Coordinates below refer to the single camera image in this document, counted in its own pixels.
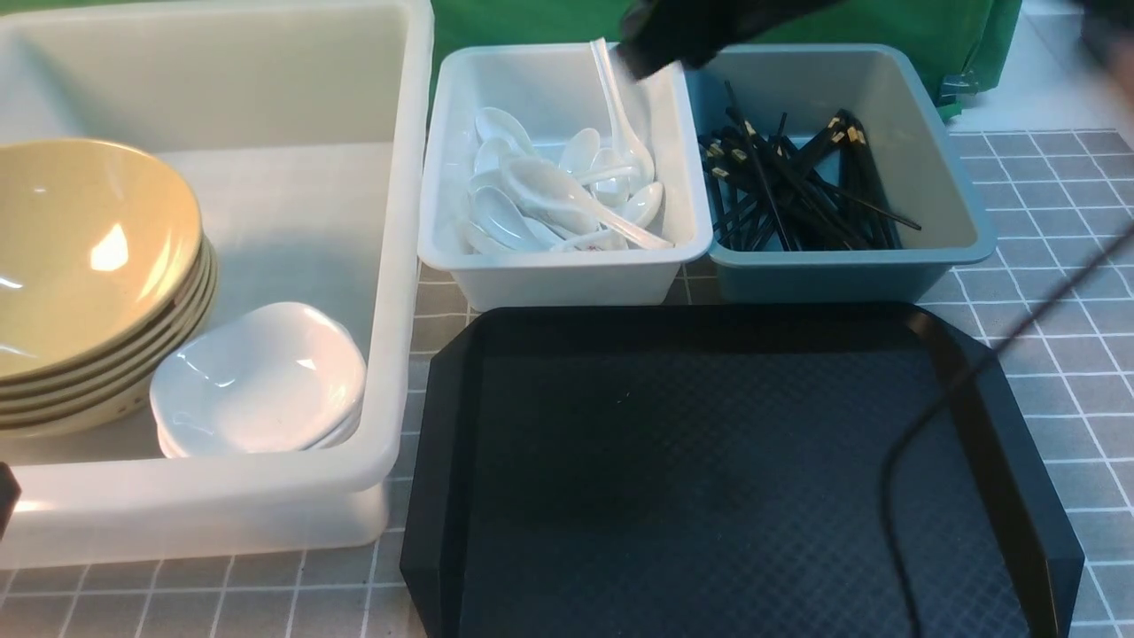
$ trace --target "teal container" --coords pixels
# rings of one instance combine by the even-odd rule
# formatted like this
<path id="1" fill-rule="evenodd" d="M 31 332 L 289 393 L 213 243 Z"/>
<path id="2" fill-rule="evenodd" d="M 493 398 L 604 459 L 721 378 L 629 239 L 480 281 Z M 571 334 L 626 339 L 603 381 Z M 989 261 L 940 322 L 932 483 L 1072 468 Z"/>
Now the teal container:
<path id="1" fill-rule="evenodd" d="M 730 80 L 752 124 L 768 134 L 788 113 L 787 133 L 810 138 L 840 108 L 866 129 L 891 207 L 922 230 L 898 224 L 902 249 L 709 250 L 721 296 L 734 303 L 917 300 L 948 270 L 988 258 L 992 221 L 960 165 L 941 118 L 909 60 L 873 44 L 745 44 L 687 76 L 697 134 L 731 124 Z"/>

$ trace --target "white plastic tub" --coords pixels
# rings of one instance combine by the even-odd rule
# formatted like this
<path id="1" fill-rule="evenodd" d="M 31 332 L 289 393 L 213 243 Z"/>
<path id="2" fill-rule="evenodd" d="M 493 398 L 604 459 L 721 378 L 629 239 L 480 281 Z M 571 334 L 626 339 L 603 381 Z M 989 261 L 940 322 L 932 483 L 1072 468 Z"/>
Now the white plastic tub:
<path id="1" fill-rule="evenodd" d="M 273 300 L 369 354 L 358 432 L 320 451 L 160 458 L 143 411 L 0 442 L 24 495 L 0 569 L 372 542 L 388 520 L 416 288 L 426 0 L 217 0 L 0 18 L 0 143 L 116 139 L 180 169 L 221 263 L 212 325 Z"/>
<path id="2" fill-rule="evenodd" d="M 567 139 L 589 126 L 609 145 L 610 122 L 585 43 L 465 49 L 441 65 L 422 177 L 418 254 L 429 265 L 451 272 L 474 308 L 661 303 L 682 263 L 709 249 L 708 196 L 680 68 L 619 87 L 631 124 L 652 151 L 657 179 L 666 187 L 650 230 L 675 247 L 473 254 L 456 221 L 468 215 L 477 109 L 510 112 L 536 150 L 555 160 Z"/>

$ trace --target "white ceramic spoon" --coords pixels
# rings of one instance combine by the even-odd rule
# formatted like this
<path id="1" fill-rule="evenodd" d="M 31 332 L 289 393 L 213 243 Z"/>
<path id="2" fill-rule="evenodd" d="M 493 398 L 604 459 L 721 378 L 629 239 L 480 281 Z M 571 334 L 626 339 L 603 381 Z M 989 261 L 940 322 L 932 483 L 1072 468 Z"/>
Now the white ceramic spoon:
<path id="1" fill-rule="evenodd" d="M 570 172 L 585 172 L 591 169 L 591 160 L 594 153 L 599 152 L 599 131 L 593 128 L 584 128 L 572 137 L 564 146 L 564 154 L 559 156 L 559 168 Z"/>
<path id="2" fill-rule="evenodd" d="M 557 227 L 565 229 L 564 236 L 574 237 L 575 235 L 586 235 L 590 232 L 595 232 L 601 229 L 599 221 L 581 210 L 568 210 L 558 207 L 556 210 L 548 210 L 543 202 L 533 199 L 531 197 L 525 197 L 523 193 L 517 193 L 511 189 L 511 186 L 505 179 L 505 168 L 514 161 L 524 161 L 531 163 L 539 163 L 547 167 L 548 170 L 559 171 L 559 167 L 555 163 L 538 156 L 517 156 L 508 160 L 499 171 L 497 171 L 500 181 L 500 189 L 503 190 L 506 195 L 519 207 L 519 211 L 531 218 L 538 219 L 549 227 Z"/>
<path id="3" fill-rule="evenodd" d="M 524 215 L 502 190 L 485 186 L 473 193 L 473 223 L 501 245 L 519 252 L 547 249 L 527 229 Z"/>
<path id="4" fill-rule="evenodd" d="M 564 240 L 564 238 L 560 237 L 553 229 L 539 219 L 525 216 L 524 223 L 527 224 L 527 229 L 532 232 L 532 235 L 535 235 L 535 238 L 539 239 L 545 248 L 557 246 Z"/>
<path id="5" fill-rule="evenodd" d="M 587 170 L 586 172 L 577 172 L 572 175 L 572 177 L 574 177 L 575 181 L 578 181 L 583 186 L 590 186 L 591 184 L 599 184 L 611 179 L 626 180 L 635 177 L 637 173 L 637 167 L 627 163 L 603 165 L 601 168 L 594 168 L 592 164 L 591 170 Z"/>
<path id="6" fill-rule="evenodd" d="M 645 228 L 653 218 L 658 216 L 661 209 L 661 198 L 665 188 L 661 181 L 654 181 L 642 188 L 631 201 L 618 209 L 618 214 L 633 221 L 636 226 Z M 625 249 L 626 240 L 613 230 L 599 230 L 589 235 L 570 237 L 551 247 L 551 252 L 562 252 L 572 249 Z"/>
<path id="7" fill-rule="evenodd" d="M 623 158 L 618 156 L 613 148 L 599 148 L 591 163 L 591 172 L 599 172 L 621 162 Z M 623 205 L 631 196 L 631 182 L 626 177 L 603 179 L 591 184 L 591 193 L 606 205 Z"/>
<path id="8" fill-rule="evenodd" d="M 534 158 L 518 158 L 501 169 L 506 190 L 549 214 L 591 215 L 604 226 L 646 249 L 671 248 L 674 244 L 619 216 L 594 201 L 583 186 L 559 167 Z"/>
<path id="9" fill-rule="evenodd" d="M 476 134 L 480 135 L 481 142 L 503 139 L 517 153 L 535 154 L 535 146 L 532 145 L 532 138 L 527 135 L 527 130 L 508 111 L 492 107 L 484 107 L 476 111 Z"/>
<path id="10" fill-rule="evenodd" d="M 591 52 L 594 54 L 594 65 L 599 68 L 602 92 L 607 96 L 611 145 L 624 160 L 633 160 L 637 164 L 640 173 L 635 182 L 631 185 L 631 189 L 641 188 L 653 181 L 653 156 L 634 133 L 634 127 L 631 126 L 631 120 L 626 117 L 626 107 L 623 104 L 623 97 L 618 91 L 615 68 L 610 65 L 610 48 L 607 45 L 607 40 L 600 37 L 591 42 Z"/>
<path id="11" fill-rule="evenodd" d="M 500 241 L 493 239 L 492 237 L 489 237 L 488 232 L 468 219 L 462 219 L 459 224 L 460 233 L 465 238 L 465 243 L 467 243 L 474 252 L 479 252 L 481 254 L 502 254 L 516 252 L 508 246 L 501 245 Z"/>
<path id="12" fill-rule="evenodd" d="M 500 169 L 485 170 L 484 172 L 473 175 L 473 178 L 468 180 L 468 194 L 472 195 L 485 186 L 503 189 L 503 176 L 500 173 Z"/>
<path id="13" fill-rule="evenodd" d="M 476 151 L 476 159 L 473 160 L 473 175 L 481 175 L 490 170 L 497 170 L 500 164 L 507 161 L 509 158 L 516 156 L 516 152 L 511 150 L 511 145 L 508 144 L 507 139 L 501 137 L 492 137 L 481 144 L 481 147 Z"/>

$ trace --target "black wire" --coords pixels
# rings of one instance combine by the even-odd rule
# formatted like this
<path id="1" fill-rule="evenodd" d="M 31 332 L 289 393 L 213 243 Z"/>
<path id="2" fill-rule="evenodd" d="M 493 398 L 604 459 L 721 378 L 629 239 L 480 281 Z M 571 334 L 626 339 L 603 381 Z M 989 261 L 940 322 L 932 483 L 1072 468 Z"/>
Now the black wire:
<path id="1" fill-rule="evenodd" d="M 902 454 L 909 449 L 909 444 L 913 443 L 917 435 L 924 432 L 933 417 L 949 405 L 953 395 L 958 390 L 971 384 L 978 375 L 996 363 L 1019 335 L 1035 325 L 1040 318 L 1059 303 L 1059 299 L 1067 296 L 1076 286 L 1090 277 L 1099 265 L 1120 250 L 1131 238 L 1134 238 L 1134 222 L 1128 223 L 1122 235 L 1112 239 L 1110 244 L 1095 254 L 1091 261 L 1086 262 L 1073 277 L 1050 292 L 1047 299 L 1034 312 L 1016 324 L 1012 332 L 1008 333 L 1007 339 L 992 348 L 976 364 L 957 375 L 946 386 L 945 392 L 906 427 L 902 436 L 887 451 L 886 458 L 882 461 L 882 473 L 878 486 L 881 502 L 882 531 L 886 534 L 886 545 L 890 553 L 890 561 L 894 563 L 894 571 L 897 572 L 898 582 L 902 586 L 902 597 L 905 599 L 906 615 L 909 620 L 909 635 L 913 638 L 922 638 L 924 629 L 922 627 L 921 614 L 917 611 L 917 598 L 914 596 L 913 584 L 909 580 L 909 570 L 906 568 L 905 560 L 902 558 L 902 547 L 898 545 L 898 533 L 894 516 L 894 477 L 897 473 L 898 462 L 902 460 Z"/>

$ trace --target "stack of yellow bowls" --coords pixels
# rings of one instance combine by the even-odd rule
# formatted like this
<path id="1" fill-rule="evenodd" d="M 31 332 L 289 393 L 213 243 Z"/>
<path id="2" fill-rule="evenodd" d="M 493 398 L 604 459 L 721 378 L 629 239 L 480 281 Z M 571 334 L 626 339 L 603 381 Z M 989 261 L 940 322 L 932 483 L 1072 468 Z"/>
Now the stack of yellow bowls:
<path id="1" fill-rule="evenodd" d="M 218 275 L 196 197 L 161 160 L 94 139 L 0 146 L 0 437 L 144 407 Z"/>

